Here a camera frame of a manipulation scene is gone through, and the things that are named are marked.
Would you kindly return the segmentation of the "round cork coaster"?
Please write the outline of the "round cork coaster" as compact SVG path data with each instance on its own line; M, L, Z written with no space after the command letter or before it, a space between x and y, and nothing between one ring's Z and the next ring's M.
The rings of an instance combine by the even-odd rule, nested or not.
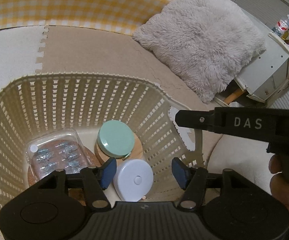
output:
M84 146L85 151L87 152L88 157L90 158L91 167L100 167L101 164L98 161L97 157ZM35 182L31 172L27 171L28 184L33 186L38 183L42 189L62 189L62 191L69 196L70 198L78 201L80 204L85 206L85 198L83 192L83 181L81 176L81 170L79 173L67 174L64 170L55 170L49 175L45 176L43 179Z

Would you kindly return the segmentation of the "white round tape measure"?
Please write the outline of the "white round tape measure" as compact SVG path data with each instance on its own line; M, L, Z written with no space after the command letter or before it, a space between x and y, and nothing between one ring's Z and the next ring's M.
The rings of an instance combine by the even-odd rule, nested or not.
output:
M138 202L153 185L153 171L144 160L126 160L117 167L114 188L122 201Z

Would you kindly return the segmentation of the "mint green round tin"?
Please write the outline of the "mint green round tin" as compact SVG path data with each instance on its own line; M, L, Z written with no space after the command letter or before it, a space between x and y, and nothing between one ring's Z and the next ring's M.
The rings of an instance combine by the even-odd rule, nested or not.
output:
M128 125L119 120L109 120L100 127L97 143L104 154L121 159L132 152L135 138Z

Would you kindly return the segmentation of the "clear box of screws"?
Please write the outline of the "clear box of screws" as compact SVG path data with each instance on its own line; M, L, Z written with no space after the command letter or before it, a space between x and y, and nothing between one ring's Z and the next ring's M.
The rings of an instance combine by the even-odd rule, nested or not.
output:
M24 152L35 182L55 170L74 174L91 164L74 129L62 129L33 139L24 147Z

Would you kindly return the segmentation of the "round wooden block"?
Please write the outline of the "round wooden block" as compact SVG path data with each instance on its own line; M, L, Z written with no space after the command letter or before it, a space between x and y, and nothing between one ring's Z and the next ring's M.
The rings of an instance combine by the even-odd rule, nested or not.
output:
M135 133L134 133L134 138L135 138L135 144L134 144L133 150L131 151L131 153L128 156L120 158L120 159L116 159L117 166L119 166L120 164L122 164L126 160L143 159L143 148L142 148L141 141L140 141L139 137ZM100 149L100 147L98 145L98 142L95 143L94 154L97 157L97 159L100 162L100 164L104 164L109 159L109 156L106 155Z

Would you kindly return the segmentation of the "cream plastic woven basket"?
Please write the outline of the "cream plastic woven basket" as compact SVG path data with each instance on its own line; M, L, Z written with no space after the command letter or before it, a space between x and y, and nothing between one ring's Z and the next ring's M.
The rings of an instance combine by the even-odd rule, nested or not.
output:
M185 109L157 84L135 77L96 73L29 75L0 92L0 209L28 187L24 146L62 128L91 134L108 120L127 124L138 136L153 169L151 201L176 200L180 188L171 160L203 166L202 133L190 150L170 117Z

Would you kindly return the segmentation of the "white bedside cabinet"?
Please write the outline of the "white bedside cabinet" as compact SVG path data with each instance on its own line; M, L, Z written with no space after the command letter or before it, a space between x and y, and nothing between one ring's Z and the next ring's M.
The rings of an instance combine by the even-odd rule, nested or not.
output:
M289 85L289 45L253 15L244 13L264 34L266 51L254 57L234 78L236 92L269 106Z

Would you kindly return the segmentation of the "clear water bottle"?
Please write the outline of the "clear water bottle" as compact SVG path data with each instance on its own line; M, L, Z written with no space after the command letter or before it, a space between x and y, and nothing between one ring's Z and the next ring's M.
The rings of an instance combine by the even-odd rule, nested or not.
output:
M272 31L279 37L282 37L287 30L289 30L289 15L281 18L272 28Z

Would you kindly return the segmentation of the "right fluffy white cushion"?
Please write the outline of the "right fluffy white cushion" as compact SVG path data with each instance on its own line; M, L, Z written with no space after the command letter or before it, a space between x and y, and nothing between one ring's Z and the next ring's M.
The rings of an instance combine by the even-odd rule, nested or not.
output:
M133 39L205 104L266 50L264 34L231 0L172 0Z

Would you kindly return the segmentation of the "yellow checkered bed cover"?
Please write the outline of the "yellow checkered bed cover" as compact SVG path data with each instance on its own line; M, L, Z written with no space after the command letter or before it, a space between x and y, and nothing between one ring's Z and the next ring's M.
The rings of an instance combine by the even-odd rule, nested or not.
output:
M0 29L36 25L131 36L172 0L0 0Z

